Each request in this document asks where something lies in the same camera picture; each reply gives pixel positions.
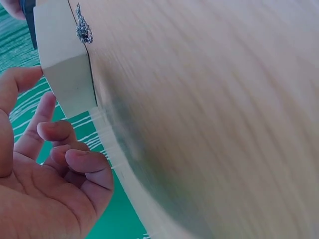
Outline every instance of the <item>green surface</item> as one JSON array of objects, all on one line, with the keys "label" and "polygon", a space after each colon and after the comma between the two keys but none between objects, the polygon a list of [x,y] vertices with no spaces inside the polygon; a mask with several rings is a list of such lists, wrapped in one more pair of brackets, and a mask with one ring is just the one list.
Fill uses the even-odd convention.
[{"label": "green surface", "polygon": [[[1,5],[0,36],[0,73],[12,66],[39,64],[38,52],[32,48],[26,23],[10,17]],[[16,141],[33,116],[41,96],[49,90],[46,80],[41,79],[34,89],[19,96],[17,105],[10,114]],[[60,119],[65,118],[57,104],[53,120]],[[88,113],[83,113],[69,121],[73,124],[80,141],[88,144],[91,150],[106,155]],[[50,143],[46,142],[40,153],[39,163],[45,160],[50,149]],[[114,177],[115,192],[112,201],[87,239],[149,239],[115,174]]]}]

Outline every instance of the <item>metal shavings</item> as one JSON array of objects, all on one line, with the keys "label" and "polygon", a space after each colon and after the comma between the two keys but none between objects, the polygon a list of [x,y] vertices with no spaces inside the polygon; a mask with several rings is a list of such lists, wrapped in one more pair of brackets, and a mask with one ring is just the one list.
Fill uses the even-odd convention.
[{"label": "metal shavings", "polygon": [[90,29],[90,26],[86,23],[84,17],[81,14],[81,7],[78,3],[75,9],[75,15],[78,20],[76,24],[76,35],[81,40],[83,44],[85,43],[92,43],[93,42],[93,35]]}]

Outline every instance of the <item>fingernail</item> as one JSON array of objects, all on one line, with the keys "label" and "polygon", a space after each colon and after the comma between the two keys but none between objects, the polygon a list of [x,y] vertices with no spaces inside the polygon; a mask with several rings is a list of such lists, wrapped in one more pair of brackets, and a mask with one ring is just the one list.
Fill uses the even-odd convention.
[{"label": "fingernail", "polygon": [[47,122],[46,127],[48,128],[55,128],[56,127],[56,122]]},{"label": "fingernail", "polygon": [[59,150],[61,153],[66,153],[66,151],[68,151],[69,149],[71,149],[71,146],[66,144],[66,145],[59,145],[59,146],[55,146],[53,148],[54,150]]},{"label": "fingernail", "polygon": [[76,151],[76,155],[78,155],[78,156],[83,156],[83,155],[86,155],[86,154],[88,154],[89,152],[87,152],[87,151],[81,151],[81,150],[77,150]]}]

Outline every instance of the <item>wooden board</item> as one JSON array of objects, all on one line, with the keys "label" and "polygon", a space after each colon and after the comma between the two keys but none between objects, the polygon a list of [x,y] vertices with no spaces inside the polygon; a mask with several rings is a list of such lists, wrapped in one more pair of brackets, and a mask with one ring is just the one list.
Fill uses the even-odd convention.
[{"label": "wooden board", "polygon": [[78,1],[94,35],[97,128],[112,129],[117,140],[101,139],[150,234],[318,237],[313,1],[70,0],[72,9]]},{"label": "wooden board", "polygon": [[69,119],[96,106],[90,62],[76,36],[76,22],[66,0],[34,8],[34,25],[43,73]]}]

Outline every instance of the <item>hand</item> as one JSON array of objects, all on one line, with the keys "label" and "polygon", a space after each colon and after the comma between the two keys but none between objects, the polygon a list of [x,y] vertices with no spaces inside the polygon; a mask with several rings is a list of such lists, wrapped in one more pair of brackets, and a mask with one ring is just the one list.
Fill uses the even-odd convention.
[{"label": "hand", "polygon": [[[84,238],[113,192],[104,155],[77,142],[66,121],[50,122],[55,97],[46,93],[25,133],[14,145],[8,115],[18,92],[42,76],[40,67],[11,68],[0,78],[0,232],[2,239]],[[35,162],[44,140],[53,149]]]},{"label": "hand", "polygon": [[0,3],[11,16],[20,20],[25,20],[19,0],[0,0]]}]

